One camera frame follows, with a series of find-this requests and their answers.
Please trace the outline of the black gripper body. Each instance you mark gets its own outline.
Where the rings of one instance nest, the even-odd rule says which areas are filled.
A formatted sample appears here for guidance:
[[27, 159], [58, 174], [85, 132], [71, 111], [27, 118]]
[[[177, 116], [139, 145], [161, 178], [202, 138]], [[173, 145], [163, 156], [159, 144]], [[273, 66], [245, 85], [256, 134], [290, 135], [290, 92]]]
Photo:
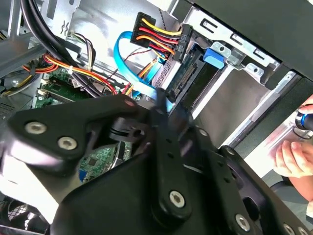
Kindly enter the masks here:
[[149, 148], [60, 204], [53, 235], [217, 235], [207, 177], [176, 147]]

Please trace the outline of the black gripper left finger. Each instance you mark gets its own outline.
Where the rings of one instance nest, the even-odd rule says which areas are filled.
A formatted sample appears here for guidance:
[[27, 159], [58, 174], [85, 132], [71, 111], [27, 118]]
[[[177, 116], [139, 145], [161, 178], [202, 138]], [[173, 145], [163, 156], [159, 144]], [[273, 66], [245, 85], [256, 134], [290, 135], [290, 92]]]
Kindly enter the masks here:
[[[74, 177], [80, 161], [92, 150], [119, 141], [135, 144], [129, 160], [153, 146], [176, 147], [180, 152], [178, 136], [168, 120], [163, 89], [157, 89], [150, 109], [119, 94], [17, 112], [8, 121], [6, 156], [25, 164], [40, 182], [49, 182], [53, 177], [60, 182]], [[57, 203], [57, 210], [81, 186], [68, 190]]]

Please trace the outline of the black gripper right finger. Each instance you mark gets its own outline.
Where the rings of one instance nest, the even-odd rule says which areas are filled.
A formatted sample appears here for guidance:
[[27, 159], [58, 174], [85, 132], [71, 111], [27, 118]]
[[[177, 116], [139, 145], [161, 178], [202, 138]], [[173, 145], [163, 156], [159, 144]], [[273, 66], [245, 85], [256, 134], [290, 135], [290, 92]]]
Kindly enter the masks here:
[[209, 216], [219, 235], [308, 235], [309, 230], [231, 147], [217, 149], [191, 113], [177, 106], [171, 124], [189, 167], [208, 180]]

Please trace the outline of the person's right hand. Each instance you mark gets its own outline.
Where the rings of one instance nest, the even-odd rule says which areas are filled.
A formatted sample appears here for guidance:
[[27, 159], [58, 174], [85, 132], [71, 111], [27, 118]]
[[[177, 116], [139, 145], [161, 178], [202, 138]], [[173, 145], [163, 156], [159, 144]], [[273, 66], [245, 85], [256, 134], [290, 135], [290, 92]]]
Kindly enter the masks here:
[[313, 95], [311, 95], [299, 108], [298, 111], [302, 114], [313, 113]]

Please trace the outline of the person's left hand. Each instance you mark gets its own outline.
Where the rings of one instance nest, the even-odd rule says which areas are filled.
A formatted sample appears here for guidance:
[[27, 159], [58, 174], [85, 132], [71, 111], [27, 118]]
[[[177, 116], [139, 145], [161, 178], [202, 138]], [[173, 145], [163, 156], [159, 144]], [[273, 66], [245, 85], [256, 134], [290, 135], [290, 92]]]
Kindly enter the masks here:
[[307, 142], [283, 143], [273, 158], [274, 171], [284, 177], [301, 178], [313, 175], [313, 145]]

